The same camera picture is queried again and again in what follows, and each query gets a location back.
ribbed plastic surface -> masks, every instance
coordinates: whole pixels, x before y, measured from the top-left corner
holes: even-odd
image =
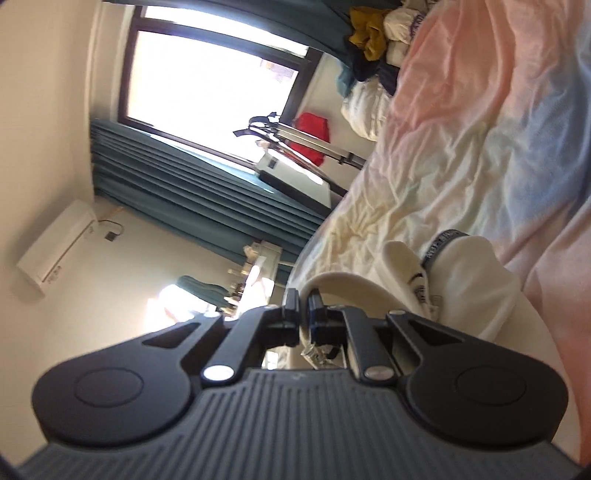
[[[20,467],[31,480],[564,480],[578,470],[547,443],[512,452],[446,443],[396,393],[361,386],[346,370],[253,370],[207,390],[149,442],[105,451],[52,444]]]

yellow cloth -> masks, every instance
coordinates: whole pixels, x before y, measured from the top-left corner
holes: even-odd
[[[355,31],[349,41],[363,50],[369,61],[379,60],[388,44],[384,36],[384,17],[390,10],[371,7],[351,7],[349,15]]]

window frame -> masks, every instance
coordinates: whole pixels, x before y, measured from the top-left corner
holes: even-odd
[[[233,48],[235,50],[243,51],[244,53],[256,55],[257,57],[260,57],[264,60],[283,65],[292,70],[297,70],[298,75],[296,76],[296,80],[291,87],[289,97],[287,98],[285,108],[280,118],[280,122],[287,125],[291,125],[297,115],[298,108],[300,107],[312,77],[314,76],[316,67],[322,58],[322,52],[320,50],[316,50],[315,48],[309,47],[306,56],[300,57],[278,48],[269,47],[250,40],[233,37],[231,35],[203,30],[197,27],[189,27],[187,25],[179,25],[168,20],[147,18],[145,16],[146,9],[147,7],[135,7],[129,26],[129,36],[125,46],[123,69],[121,73],[121,86],[119,89],[119,108],[117,115],[118,122],[138,130],[143,130],[150,134],[168,138],[169,140],[174,140],[184,145],[188,145],[189,147],[197,148],[198,150],[217,155],[218,157],[225,158],[244,166],[252,167],[253,163],[246,159],[214,150],[212,148],[206,147],[205,145],[197,144],[182,137],[177,137],[162,130],[158,130],[151,124],[128,116],[131,71],[134,65],[135,47],[138,41],[139,32],[145,31],[163,35],[190,38],[192,40],[207,41],[222,47]]]

white wall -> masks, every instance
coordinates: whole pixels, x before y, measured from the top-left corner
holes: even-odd
[[[375,143],[360,137],[340,113],[343,98],[336,89],[336,79],[341,72],[339,61],[324,54],[302,100],[298,113],[310,112],[329,121],[330,142],[351,151],[362,158],[369,158]],[[349,165],[339,165],[332,158],[325,158],[324,170],[336,183],[348,188],[359,170]]]
[[[75,197],[93,198],[87,80],[98,5],[0,5],[0,450],[12,461],[40,441],[28,406],[33,379],[69,347],[47,321],[55,312],[14,293],[15,265]]]
[[[224,284],[232,265],[122,213],[125,235],[99,242],[46,299],[17,271],[20,256],[74,198],[93,201],[89,73],[99,5],[0,5],[0,451],[13,463],[43,442],[30,409],[39,375],[142,333],[147,298],[179,274]]]
[[[132,13],[133,7],[128,5],[105,3],[101,7],[90,103],[91,114],[98,118],[112,121],[117,119],[121,71]],[[336,78],[339,74],[339,62],[328,54],[323,55],[299,113],[311,112],[327,118],[332,143],[368,158],[375,143],[353,132],[340,113],[343,99],[336,90]],[[339,165],[332,158],[326,158],[322,169],[345,188],[350,186],[359,172],[351,166]]]
[[[97,199],[96,210],[112,207]],[[148,299],[181,275],[228,288],[233,262],[123,210],[112,218],[125,226],[114,242],[104,239],[116,226],[101,224],[83,255],[40,297],[18,273],[0,296],[0,450],[17,463],[44,443],[30,408],[37,378],[73,356],[150,331]]]

red bag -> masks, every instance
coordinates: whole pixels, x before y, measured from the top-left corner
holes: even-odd
[[[293,126],[325,142],[330,142],[329,121],[326,118],[305,112],[295,119]],[[324,155],[322,153],[295,142],[289,142],[288,145],[296,152],[308,158],[317,167],[320,167],[324,163]]]

